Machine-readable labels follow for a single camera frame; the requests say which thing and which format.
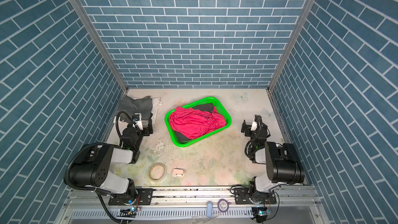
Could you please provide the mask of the magenta t shirt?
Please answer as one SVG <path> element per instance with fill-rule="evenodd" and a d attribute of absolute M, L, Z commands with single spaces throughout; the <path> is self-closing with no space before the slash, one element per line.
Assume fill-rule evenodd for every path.
<path fill-rule="evenodd" d="M 215 106 L 211 113 L 194 110 L 193 108 L 178 107 L 169 116 L 169 124 L 172 130 L 194 140 L 223 128 L 227 125 L 227 121 L 218 113 Z"/>

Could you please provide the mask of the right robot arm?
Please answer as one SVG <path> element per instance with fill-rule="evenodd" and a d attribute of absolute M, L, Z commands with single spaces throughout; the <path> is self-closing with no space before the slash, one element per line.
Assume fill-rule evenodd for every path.
<path fill-rule="evenodd" d="M 244 121 L 241 133 L 250 138 L 245 145 L 245 156 L 254 164 L 266 166 L 265 174 L 255 176 L 249 182 L 248 199 L 251 202 L 273 204 L 276 188 L 304 182 L 305 172 L 294 145 L 268 141 L 271 133 L 260 116 L 251 125 Z"/>

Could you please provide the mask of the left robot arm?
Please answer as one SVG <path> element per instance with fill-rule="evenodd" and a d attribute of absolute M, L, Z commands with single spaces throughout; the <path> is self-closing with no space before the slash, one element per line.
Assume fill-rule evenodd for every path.
<path fill-rule="evenodd" d="M 121 196 L 132 201 L 137 191 L 131 179 L 110 171 L 111 164 L 135 164 L 145 136 L 153 134 L 152 120 L 140 128 L 137 121 L 129 123 L 120 133 L 120 144 L 94 143 L 84 146 L 68 165 L 64 182 L 76 190 L 96 191 L 99 194 Z"/>

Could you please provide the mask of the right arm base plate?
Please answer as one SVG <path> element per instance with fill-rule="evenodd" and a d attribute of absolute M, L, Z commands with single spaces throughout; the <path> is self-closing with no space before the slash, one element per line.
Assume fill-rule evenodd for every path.
<path fill-rule="evenodd" d="M 230 192 L 234 196 L 235 203 L 240 205 L 268 205 L 277 203 L 276 197 L 272 193 L 251 192 L 249 188 L 246 187 L 233 187 L 230 189 Z"/>

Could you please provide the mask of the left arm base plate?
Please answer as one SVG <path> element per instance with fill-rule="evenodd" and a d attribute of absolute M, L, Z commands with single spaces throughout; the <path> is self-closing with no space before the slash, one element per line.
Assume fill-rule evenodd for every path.
<path fill-rule="evenodd" d="M 108 204 L 111 206 L 145 206 L 151 204 L 152 196 L 152 188 L 138 188 L 134 198 L 131 199 L 124 195 L 111 195 Z"/>

